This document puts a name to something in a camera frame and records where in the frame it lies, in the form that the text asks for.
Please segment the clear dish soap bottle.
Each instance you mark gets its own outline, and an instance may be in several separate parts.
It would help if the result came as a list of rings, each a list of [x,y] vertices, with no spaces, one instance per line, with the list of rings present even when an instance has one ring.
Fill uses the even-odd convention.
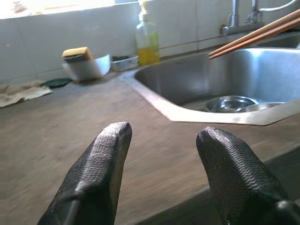
[[[146,8],[146,0],[138,0],[141,11],[136,27],[136,46],[139,63],[150,65],[160,61],[158,33]]]

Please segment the beige cloth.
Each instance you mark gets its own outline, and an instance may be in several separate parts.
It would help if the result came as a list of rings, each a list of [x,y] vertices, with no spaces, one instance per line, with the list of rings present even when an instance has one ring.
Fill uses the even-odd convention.
[[[0,108],[52,94],[53,91],[44,83],[37,80],[21,84],[0,84]]]

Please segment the white bowl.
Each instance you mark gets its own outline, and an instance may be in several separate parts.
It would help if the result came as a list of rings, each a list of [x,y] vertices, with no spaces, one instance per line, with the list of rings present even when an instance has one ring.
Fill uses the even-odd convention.
[[[70,79],[77,83],[100,79],[110,71],[110,54],[93,60],[63,62],[62,67]]]

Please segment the small white tray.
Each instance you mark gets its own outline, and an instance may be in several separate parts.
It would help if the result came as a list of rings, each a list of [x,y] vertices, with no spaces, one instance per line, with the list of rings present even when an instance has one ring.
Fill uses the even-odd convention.
[[[129,56],[130,58],[127,60],[121,61],[111,61],[112,70],[115,72],[126,71],[130,69],[134,69],[139,64],[139,57],[138,56]]]

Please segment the flexible neck steel faucet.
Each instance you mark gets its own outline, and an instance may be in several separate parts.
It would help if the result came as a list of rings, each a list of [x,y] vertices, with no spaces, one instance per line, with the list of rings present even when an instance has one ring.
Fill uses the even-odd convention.
[[[228,16],[227,25],[221,28],[221,34],[225,36],[237,34],[239,31],[239,0],[232,0],[232,13]]]

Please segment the flat green scouring pad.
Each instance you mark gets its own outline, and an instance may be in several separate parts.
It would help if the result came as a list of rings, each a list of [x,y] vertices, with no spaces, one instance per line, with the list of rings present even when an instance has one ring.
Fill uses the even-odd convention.
[[[67,84],[69,84],[70,82],[71,82],[71,79],[69,79],[69,78],[59,78],[59,79],[53,79],[53,80],[49,80],[49,81],[45,82],[44,86],[47,86],[50,89],[55,89],[55,88],[64,87]]]

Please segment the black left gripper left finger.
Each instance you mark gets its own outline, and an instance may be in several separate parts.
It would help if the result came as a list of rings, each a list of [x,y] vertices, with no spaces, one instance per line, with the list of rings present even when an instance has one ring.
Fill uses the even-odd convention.
[[[37,225],[114,225],[131,139],[128,122],[105,127],[70,167]]]

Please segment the curved steel faucet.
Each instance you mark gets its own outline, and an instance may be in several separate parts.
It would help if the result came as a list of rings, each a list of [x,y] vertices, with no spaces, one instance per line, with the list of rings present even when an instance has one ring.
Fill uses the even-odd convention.
[[[259,11],[259,8],[258,8],[258,0],[252,0],[251,12],[250,12],[249,16],[247,17],[245,24],[258,23],[259,17],[261,15],[262,15],[262,13]]]

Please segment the yellow sponge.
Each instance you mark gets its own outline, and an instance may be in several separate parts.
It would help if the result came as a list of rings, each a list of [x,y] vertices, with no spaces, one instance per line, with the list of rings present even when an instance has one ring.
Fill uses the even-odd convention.
[[[67,63],[94,60],[88,47],[67,49],[62,53],[62,58]]]

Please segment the stainless steel bowl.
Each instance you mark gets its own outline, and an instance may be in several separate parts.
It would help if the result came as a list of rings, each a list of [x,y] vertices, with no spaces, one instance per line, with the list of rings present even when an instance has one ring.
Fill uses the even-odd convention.
[[[269,108],[273,108],[277,105],[281,105],[283,102],[268,102],[268,103],[259,103],[254,105],[249,105],[246,107],[243,107],[239,110],[240,113],[248,113],[248,112],[256,112],[261,111]]]
[[[220,96],[207,101],[205,108],[211,113],[236,113],[257,103],[256,100],[244,96]]]

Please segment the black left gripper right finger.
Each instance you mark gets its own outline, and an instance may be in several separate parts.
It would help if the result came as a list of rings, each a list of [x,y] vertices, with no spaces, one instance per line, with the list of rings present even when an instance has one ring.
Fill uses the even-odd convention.
[[[300,206],[242,139],[205,127],[196,147],[223,225],[300,225]]]

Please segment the brown wooden chopstick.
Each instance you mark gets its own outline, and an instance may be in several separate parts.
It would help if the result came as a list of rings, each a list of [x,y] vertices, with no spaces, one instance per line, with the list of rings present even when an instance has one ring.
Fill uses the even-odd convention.
[[[255,36],[253,36],[253,37],[251,37],[249,39],[246,39],[246,40],[244,40],[242,42],[239,42],[237,44],[231,45],[230,47],[228,47],[228,48],[226,48],[224,50],[221,50],[221,51],[219,51],[217,53],[211,54],[209,56],[209,59],[217,58],[219,56],[222,56],[222,55],[225,55],[227,53],[233,52],[235,50],[241,49],[241,48],[243,48],[243,47],[245,47],[247,45],[256,43],[256,42],[261,41],[261,40],[266,39],[266,38],[270,38],[270,37],[272,37],[274,35],[277,35],[279,33],[287,31],[288,29],[290,29],[292,27],[295,27],[295,26],[298,26],[298,25],[300,25],[300,17],[298,17],[297,19],[294,19],[294,20],[292,20],[290,22],[287,22],[285,24],[282,24],[282,25],[280,25],[280,26],[278,26],[276,28],[273,28],[273,29],[271,29],[271,30],[269,30],[267,32],[264,32],[264,33],[262,33],[260,35],[255,35]]]
[[[227,45],[225,45],[225,46],[223,46],[221,48],[216,49],[215,51],[209,53],[209,56],[211,54],[214,54],[214,53],[217,53],[217,52],[219,52],[221,50],[224,50],[224,49],[230,47],[231,45],[237,44],[237,43],[242,42],[242,41],[244,41],[246,39],[249,39],[249,38],[251,38],[251,37],[253,37],[255,35],[260,35],[260,34],[262,34],[264,32],[267,32],[267,31],[269,31],[269,30],[271,30],[273,28],[276,28],[276,27],[278,27],[278,26],[280,26],[282,24],[288,23],[288,22],[290,22],[290,21],[292,21],[294,19],[297,19],[298,17],[300,17],[300,9],[298,9],[298,10],[296,10],[296,11],[294,11],[294,12],[292,12],[292,13],[290,13],[290,14],[288,14],[288,15],[286,15],[286,16],[284,16],[284,17],[282,17],[282,18],[280,18],[280,19],[278,19],[278,20],[276,20],[276,21],[274,21],[274,22],[272,22],[270,24],[268,24],[268,25],[265,25],[262,28],[259,28],[258,30],[253,31],[253,32],[251,32],[251,33],[249,33],[249,34],[247,34],[247,35],[245,35],[245,36],[243,36],[243,37],[241,37],[241,38],[239,38],[239,39],[237,39],[235,41],[232,41],[229,44],[227,44]]]

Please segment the stainless steel sink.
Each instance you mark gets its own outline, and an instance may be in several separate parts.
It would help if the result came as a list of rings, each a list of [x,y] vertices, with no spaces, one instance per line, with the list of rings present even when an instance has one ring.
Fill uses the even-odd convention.
[[[300,113],[300,32],[280,35],[210,60],[197,53],[147,66],[127,78],[171,121],[268,125]],[[256,112],[214,113],[207,101],[244,96],[283,102]]]

